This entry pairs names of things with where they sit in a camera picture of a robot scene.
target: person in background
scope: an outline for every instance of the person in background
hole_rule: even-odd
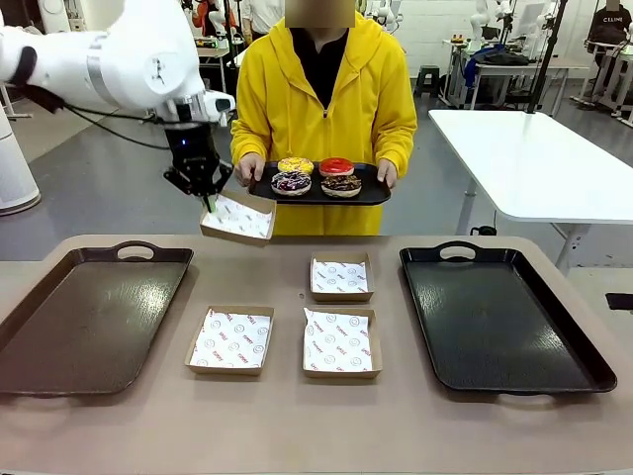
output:
[[[289,2],[286,18],[249,47],[230,145],[242,186],[261,179],[266,161],[288,157],[371,163],[390,188],[407,173],[417,117],[405,52],[354,5]],[[278,205],[274,234],[375,236],[381,217],[381,206]]]
[[[204,0],[200,2],[196,12],[191,16],[194,27],[202,28],[203,37],[214,37],[217,34],[214,24],[209,19],[209,14],[213,12],[217,12],[220,15],[220,19],[225,17],[225,4],[223,0]],[[232,10],[229,11],[229,18],[231,27],[235,28],[236,22]]]
[[[632,33],[628,31],[631,21],[631,13],[624,8],[618,0],[608,0],[605,7],[597,10],[593,14],[588,39],[590,42],[594,43],[619,45],[620,43],[626,41],[627,33]],[[602,66],[602,60],[604,59],[605,49],[604,47],[589,45],[588,52],[593,53],[593,48],[598,48],[598,53],[595,55],[595,63],[598,68],[600,68]],[[615,61],[612,60],[604,76],[604,86],[609,83],[614,66]],[[626,71],[626,66],[627,64],[622,66],[622,72]],[[599,92],[600,91],[590,90],[588,95],[592,96],[593,93]]]
[[[283,18],[285,0],[242,0],[241,18],[246,43],[250,45],[255,40],[268,35]]]

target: metal stand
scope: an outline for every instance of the metal stand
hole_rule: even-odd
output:
[[[538,77],[536,79],[536,84],[534,86],[534,91],[530,99],[530,104],[527,106],[528,114],[534,114],[534,112],[536,111],[536,107],[538,106],[541,94],[543,94],[545,79],[547,77],[547,68],[550,65],[550,60],[552,59],[552,54],[554,53],[554,46],[558,41],[558,32],[561,29],[561,22],[563,21],[563,14],[565,13],[565,6],[567,5],[567,2],[568,0],[561,0],[561,3],[559,4],[558,16],[556,17],[554,28],[552,28],[552,36],[547,42],[547,49],[545,50],[545,57],[543,57],[541,70],[539,71]]]
[[[468,223],[471,221],[471,214],[473,213],[473,205],[475,204],[475,197],[477,196],[477,182],[474,178],[471,178],[468,184],[468,190],[464,193],[464,204],[462,204],[462,212],[459,215],[459,221],[457,222],[457,236],[465,236],[468,234]]]
[[[556,267],[563,272],[563,274],[567,274],[569,272],[570,267],[576,265],[576,259],[574,259],[574,255],[578,253],[578,249],[581,246],[583,238],[589,232],[591,225],[573,225],[570,233],[567,235],[567,239],[565,239],[565,245],[563,246],[563,250],[561,250],[558,259],[556,260]]]

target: tray handle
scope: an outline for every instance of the tray handle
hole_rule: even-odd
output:
[[[119,252],[128,247],[145,247],[146,249],[152,251],[153,256],[141,257],[139,255],[131,255],[130,257],[120,258]],[[157,245],[145,240],[127,240],[104,249],[104,252],[110,254],[113,261],[118,262],[159,262],[165,260],[165,257],[167,257],[165,254],[169,253],[169,249],[163,249],[162,247],[158,247]]]
[[[475,253],[475,257],[470,258],[464,255],[454,255],[452,257],[442,257],[442,251],[445,249],[450,249],[451,247],[466,247]],[[481,257],[481,253],[484,251],[478,245],[472,244],[471,242],[466,242],[464,240],[451,240],[449,242],[444,242],[433,249],[430,249],[431,252],[435,253],[435,257],[437,261],[447,261],[447,262],[470,262],[473,260],[479,260],[478,257]]]

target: red glazed donut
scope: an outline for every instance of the red glazed donut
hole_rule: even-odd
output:
[[[320,176],[349,176],[354,174],[354,164],[345,158],[328,158],[318,165]]]

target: beige table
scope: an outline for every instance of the beige table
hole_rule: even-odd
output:
[[[198,47],[197,50],[198,57],[200,58],[200,67],[202,69],[209,67],[218,67],[220,69],[220,77],[222,79],[222,92],[226,93],[224,57],[228,54],[228,48]]]
[[[280,241],[246,247],[208,237],[78,237],[72,247],[144,238],[196,254],[136,383],[93,400],[0,399],[0,468],[71,474],[218,472],[596,472],[633,467],[633,360],[547,257],[512,246],[541,269],[619,376],[610,394],[581,399],[476,398],[432,374],[398,251],[454,237]],[[376,274],[385,369],[373,383],[326,384],[301,371],[311,252],[366,249]],[[51,267],[33,269],[33,279]],[[0,315],[13,301],[0,301]],[[274,306],[259,380],[202,377],[183,364],[210,304]]]

